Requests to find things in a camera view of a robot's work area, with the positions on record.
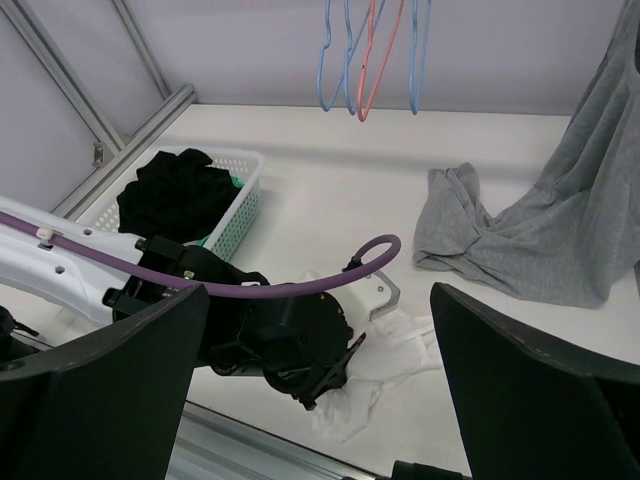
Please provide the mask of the left aluminium frame post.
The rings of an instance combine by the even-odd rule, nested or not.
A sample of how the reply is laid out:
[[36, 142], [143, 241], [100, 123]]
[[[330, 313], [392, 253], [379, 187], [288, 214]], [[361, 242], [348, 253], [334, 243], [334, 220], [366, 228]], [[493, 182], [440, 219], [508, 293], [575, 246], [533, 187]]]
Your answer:
[[76, 217], [198, 95], [169, 78], [145, 9], [181, 1], [1, 5], [1, 193]]

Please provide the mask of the white plastic basket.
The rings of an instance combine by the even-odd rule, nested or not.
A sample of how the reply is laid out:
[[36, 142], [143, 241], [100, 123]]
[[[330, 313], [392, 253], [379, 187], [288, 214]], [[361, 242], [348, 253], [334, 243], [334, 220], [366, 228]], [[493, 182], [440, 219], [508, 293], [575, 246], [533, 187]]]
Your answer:
[[180, 153], [188, 148], [204, 152], [213, 160], [215, 167], [229, 171], [244, 183], [240, 194], [221, 223], [203, 245], [222, 259], [230, 260], [260, 211], [259, 179], [265, 158], [255, 151], [222, 148], [204, 143], [151, 147], [127, 167], [84, 213], [80, 214], [77, 222], [94, 230], [121, 233], [118, 231], [119, 209], [116, 197], [129, 182], [136, 178], [136, 170], [146, 165], [160, 151]]

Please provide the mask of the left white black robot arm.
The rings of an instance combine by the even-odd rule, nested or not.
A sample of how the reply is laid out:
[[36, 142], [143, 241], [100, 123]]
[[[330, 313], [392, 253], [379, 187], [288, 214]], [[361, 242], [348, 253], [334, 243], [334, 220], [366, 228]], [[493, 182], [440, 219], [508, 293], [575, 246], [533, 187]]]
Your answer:
[[366, 338], [327, 290], [269, 297], [262, 274], [204, 247], [83, 227], [8, 198], [1, 200], [1, 281], [100, 326], [187, 283], [258, 289], [258, 298], [211, 297], [196, 364], [221, 376], [262, 376], [308, 410], [346, 384], [347, 365]]

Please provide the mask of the dark grey tank top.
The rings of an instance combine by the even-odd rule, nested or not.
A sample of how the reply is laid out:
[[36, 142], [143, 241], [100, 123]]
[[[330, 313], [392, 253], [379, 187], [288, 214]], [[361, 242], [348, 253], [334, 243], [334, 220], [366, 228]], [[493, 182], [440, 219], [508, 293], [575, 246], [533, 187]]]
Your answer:
[[624, 4], [596, 73], [531, 189], [491, 215], [464, 163], [433, 169], [413, 261], [515, 298], [595, 308], [639, 261], [639, 5]]

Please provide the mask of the black tank top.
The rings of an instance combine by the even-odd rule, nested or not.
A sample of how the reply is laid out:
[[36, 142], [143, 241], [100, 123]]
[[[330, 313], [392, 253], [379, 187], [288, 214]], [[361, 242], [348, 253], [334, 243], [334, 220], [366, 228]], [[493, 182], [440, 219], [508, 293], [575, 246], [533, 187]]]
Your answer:
[[207, 154], [197, 149], [158, 152], [136, 170], [136, 178], [116, 197], [118, 231], [188, 243], [196, 178], [206, 167], [217, 168]]

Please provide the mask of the green tank top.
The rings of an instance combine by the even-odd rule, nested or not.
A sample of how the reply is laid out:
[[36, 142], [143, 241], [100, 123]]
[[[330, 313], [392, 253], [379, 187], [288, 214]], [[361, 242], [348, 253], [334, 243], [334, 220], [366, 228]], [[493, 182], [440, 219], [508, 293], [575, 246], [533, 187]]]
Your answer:
[[188, 243], [203, 246], [240, 194], [244, 183], [227, 170], [206, 167], [196, 178]]

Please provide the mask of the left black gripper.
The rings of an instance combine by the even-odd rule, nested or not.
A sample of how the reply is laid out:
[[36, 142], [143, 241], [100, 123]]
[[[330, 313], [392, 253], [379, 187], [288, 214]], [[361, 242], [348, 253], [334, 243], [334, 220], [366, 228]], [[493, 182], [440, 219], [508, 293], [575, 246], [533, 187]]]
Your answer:
[[308, 411], [347, 381], [347, 364], [362, 345], [334, 296], [322, 292], [280, 299], [211, 297], [207, 365], [219, 376], [262, 377]]

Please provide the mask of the aluminium front rail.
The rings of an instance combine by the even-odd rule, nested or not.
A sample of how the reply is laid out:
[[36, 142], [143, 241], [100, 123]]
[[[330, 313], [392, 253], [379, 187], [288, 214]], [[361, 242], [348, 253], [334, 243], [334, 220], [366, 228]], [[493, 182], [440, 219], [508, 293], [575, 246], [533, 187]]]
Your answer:
[[228, 416], [186, 402], [168, 479], [381, 479]]

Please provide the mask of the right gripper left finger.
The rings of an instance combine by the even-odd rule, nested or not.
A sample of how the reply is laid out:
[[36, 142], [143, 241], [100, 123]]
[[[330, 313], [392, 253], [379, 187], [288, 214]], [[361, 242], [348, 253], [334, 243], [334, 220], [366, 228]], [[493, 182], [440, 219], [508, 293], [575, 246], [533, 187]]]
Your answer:
[[2, 363], [2, 478], [164, 478], [208, 307], [190, 287]]

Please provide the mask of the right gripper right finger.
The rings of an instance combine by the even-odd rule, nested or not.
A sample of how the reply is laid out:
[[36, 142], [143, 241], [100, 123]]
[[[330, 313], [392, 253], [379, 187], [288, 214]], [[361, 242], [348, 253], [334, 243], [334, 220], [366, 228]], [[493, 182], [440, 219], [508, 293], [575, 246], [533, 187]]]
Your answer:
[[472, 478], [638, 478], [638, 366], [445, 283], [430, 306]]

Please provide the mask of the white tank top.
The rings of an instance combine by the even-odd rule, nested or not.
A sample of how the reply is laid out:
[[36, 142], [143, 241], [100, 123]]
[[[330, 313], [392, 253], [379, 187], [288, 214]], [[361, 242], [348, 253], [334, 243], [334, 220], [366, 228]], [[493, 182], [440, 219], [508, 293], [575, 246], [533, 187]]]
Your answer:
[[314, 434], [339, 443], [368, 426], [384, 391], [443, 367], [429, 315], [412, 316], [398, 302], [394, 310], [365, 325], [346, 322], [354, 337], [364, 341], [347, 362], [345, 385], [322, 394], [311, 414]]

